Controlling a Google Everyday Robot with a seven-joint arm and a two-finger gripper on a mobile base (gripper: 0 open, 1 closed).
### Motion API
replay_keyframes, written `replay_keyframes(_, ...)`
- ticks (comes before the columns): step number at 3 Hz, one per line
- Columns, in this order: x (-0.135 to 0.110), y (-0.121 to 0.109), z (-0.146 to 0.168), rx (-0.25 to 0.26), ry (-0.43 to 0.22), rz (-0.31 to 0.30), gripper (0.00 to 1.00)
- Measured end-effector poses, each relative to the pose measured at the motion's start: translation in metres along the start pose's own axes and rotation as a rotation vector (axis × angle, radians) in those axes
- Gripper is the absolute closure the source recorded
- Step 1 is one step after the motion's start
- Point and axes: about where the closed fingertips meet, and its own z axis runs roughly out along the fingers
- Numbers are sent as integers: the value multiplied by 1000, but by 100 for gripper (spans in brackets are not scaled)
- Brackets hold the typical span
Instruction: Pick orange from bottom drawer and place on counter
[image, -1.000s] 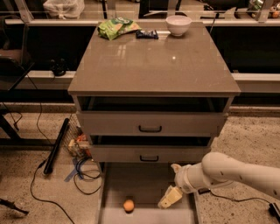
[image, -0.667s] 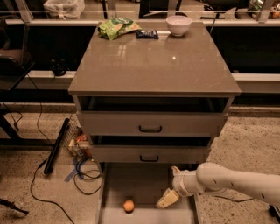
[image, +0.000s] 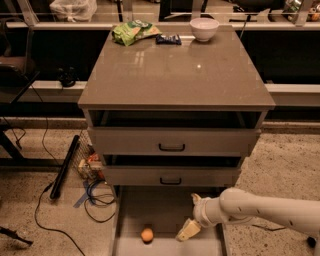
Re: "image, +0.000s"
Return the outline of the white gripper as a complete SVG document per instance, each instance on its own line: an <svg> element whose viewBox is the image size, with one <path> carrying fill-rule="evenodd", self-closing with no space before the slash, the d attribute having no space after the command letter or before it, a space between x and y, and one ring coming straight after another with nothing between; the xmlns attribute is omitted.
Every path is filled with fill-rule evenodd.
<svg viewBox="0 0 320 256"><path fill-rule="evenodd" d="M193 217L195 220L190 218L186 220L183 227L176 235L176 240L179 242L184 242L198 234L201 231L201 227L213 227L213 224L206 213L206 203L209 201L209 197L201 198L196 193L192 193L191 197L194 204Z"/></svg>

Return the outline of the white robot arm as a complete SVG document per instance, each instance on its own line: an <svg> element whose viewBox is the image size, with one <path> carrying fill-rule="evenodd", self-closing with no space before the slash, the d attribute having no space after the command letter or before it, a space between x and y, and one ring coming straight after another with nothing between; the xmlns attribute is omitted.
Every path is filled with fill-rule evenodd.
<svg viewBox="0 0 320 256"><path fill-rule="evenodd" d="M176 239L180 242L217 224L249 223L253 217L303 233L316 240L314 256L320 256L320 202L257 196L238 188L225 189L219 197L191 194L193 218L188 218Z"/></svg>

